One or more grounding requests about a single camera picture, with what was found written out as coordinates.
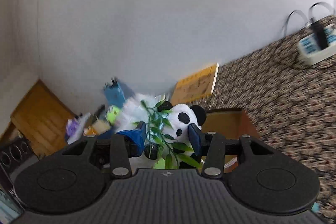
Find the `black charger plug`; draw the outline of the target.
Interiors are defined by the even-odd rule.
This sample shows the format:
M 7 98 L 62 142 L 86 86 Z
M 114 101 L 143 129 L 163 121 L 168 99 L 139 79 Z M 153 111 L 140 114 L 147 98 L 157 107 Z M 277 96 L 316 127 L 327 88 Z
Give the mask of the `black charger plug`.
M 315 22 L 314 19 L 312 19 L 311 29 L 315 34 L 319 48 L 321 50 L 325 50 L 329 46 L 329 43 L 327 41 L 323 25 L 319 22 Z

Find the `blue paper box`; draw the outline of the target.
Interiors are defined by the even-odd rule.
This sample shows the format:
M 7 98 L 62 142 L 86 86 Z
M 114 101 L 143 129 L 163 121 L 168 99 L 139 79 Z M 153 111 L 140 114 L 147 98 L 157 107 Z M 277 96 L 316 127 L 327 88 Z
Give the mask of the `blue paper box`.
M 123 107 L 126 100 L 134 95 L 131 88 L 118 80 L 117 77 L 111 78 L 109 83 L 105 83 L 103 93 L 109 106 L 113 105 L 120 109 Z

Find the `wooden door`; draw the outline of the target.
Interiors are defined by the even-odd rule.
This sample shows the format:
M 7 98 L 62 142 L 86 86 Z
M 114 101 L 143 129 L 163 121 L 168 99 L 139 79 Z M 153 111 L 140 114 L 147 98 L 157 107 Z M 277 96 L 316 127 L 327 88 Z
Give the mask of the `wooden door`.
M 43 83 L 37 80 L 10 115 L 1 131 L 1 145 L 23 135 L 38 158 L 51 155 L 66 146 L 66 124 L 75 114 Z

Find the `white power strip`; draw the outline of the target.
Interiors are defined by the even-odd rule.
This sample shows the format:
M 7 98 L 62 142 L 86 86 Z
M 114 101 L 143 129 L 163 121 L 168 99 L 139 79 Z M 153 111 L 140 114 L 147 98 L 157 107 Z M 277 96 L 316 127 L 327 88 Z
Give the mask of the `white power strip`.
M 303 61 L 306 65 L 315 65 L 335 55 L 335 24 L 329 24 L 324 28 L 324 31 L 329 44 L 324 50 L 319 47 L 314 34 L 304 37 L 297 43 L 299 60 Z

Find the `brown cardboard box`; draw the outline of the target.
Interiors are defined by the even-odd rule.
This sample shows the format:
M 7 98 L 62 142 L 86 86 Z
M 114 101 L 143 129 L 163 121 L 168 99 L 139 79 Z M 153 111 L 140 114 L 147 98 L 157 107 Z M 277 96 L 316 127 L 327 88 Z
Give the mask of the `brown cardboard box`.
M 259 135 L 247 113 L 240 108 L 216 109 L 207 112 L 207 119 L 202 125 L 202 132 L 224 135 L 226 139 L 244 138 L 249 141 L 248 149 L 253 153 L 259 150 L 256 139 Z

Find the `green frog toy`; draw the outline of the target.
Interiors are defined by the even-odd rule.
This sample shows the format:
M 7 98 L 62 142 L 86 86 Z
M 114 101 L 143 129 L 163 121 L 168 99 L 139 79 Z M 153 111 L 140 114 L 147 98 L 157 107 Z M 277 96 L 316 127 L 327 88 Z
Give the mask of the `green frog toy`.
M 108 107 L 108 110 L 106 111 L 105 119 L 107 122 L 110 124 L 115 124 L 119 114 L 120 114 L 121 109 L 117 106 L 110 105 Z

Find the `white panda plush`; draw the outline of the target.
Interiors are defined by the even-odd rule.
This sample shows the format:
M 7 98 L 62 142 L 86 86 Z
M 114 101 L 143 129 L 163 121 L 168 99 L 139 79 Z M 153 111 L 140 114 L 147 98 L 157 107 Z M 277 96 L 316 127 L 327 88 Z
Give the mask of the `white panda plush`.
M 136 94 L 124 103 L 116 120 L 116 132 L 135 129 L 146 123 L 145 148 L 141 156 L 129 158 L 133 172 L 140 168 L 200 168 L 202 157 L 194 153 L 188 137 L 188 125 L 199 129 L 207 118 L 199 105 L 172 105 L 164 97 Z

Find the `floral patterned tablecloth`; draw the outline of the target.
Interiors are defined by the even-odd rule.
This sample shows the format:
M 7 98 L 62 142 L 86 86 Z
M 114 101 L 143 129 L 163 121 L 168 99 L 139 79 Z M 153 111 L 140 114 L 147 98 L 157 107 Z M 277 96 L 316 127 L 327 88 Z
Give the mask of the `floral patterned tablecloth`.
M 318 216 L 335 223 L 335 58 L 308 67 L 297 43 L 303 28 L 222 65 L 206 110 L 241 108 L 262 141 L 319 176 Z

